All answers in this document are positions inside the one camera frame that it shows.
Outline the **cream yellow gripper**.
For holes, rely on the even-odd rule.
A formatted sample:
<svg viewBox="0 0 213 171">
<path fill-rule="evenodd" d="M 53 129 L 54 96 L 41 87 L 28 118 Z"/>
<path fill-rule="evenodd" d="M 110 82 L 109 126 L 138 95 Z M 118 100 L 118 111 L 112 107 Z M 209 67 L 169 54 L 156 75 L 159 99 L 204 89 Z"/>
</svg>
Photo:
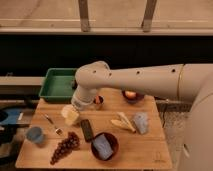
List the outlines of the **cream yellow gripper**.
<svg viewBox="0 0 213 171">
<path fill-rule="evenodd" d="M 79 121 L 79 113 L 75 109 L 71 108 L 68 116 L 65 118 L 66 124 L 75 125 L 78 123 L 78 121 Z"/>
</svg>

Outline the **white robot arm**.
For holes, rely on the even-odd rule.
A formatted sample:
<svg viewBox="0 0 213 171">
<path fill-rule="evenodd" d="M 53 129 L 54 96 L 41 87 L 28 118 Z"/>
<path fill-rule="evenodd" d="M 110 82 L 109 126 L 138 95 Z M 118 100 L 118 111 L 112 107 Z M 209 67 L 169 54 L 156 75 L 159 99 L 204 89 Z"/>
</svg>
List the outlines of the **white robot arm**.
<svg viewBox="0 0 213 171">
<path fill-rule="evenodd" d="M 92 103 L 101 88 L 190 102 L 178 171 L 213 171 L 213 63 L 111 69 L 104 61 L 77 69 L 71 104 Z"/>
</svg>

